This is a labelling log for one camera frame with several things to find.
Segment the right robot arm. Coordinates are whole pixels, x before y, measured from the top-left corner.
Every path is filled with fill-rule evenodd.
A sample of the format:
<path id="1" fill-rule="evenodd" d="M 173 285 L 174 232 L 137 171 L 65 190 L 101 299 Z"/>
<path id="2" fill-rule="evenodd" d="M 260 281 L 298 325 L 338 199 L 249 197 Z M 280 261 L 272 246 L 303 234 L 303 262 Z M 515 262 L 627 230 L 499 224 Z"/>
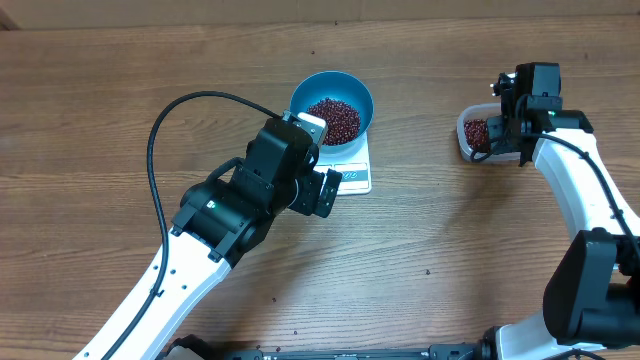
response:
<path id="1" fill-rule="evenodd" d="M 516 154 L 548 182 L 571 244 L 549 280 L 539 312 L 487 331 L 477 359 L 596 359 L 639 343 L 639 217 L 598 153 L 594 129 L 566 110 L 557 63 L 520 64 L 491 88 L 501 100 L 480 144 L 459 132 L 471 163 Z"/>

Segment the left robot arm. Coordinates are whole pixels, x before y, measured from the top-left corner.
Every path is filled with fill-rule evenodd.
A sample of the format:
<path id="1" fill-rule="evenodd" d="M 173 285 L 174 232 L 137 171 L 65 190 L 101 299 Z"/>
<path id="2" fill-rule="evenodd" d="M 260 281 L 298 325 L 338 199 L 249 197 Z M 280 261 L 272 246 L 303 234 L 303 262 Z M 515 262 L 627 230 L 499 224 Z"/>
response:
<path id="1" fill-rule="evenodd" d="M 80 359 L 154 359 L 197 303 L 260 244 L 284 209 L 329 216 L 342 176 L 317 172 L 326 122 L 271 118 L 247 148 L 183 196 L 168 243 Z"/>

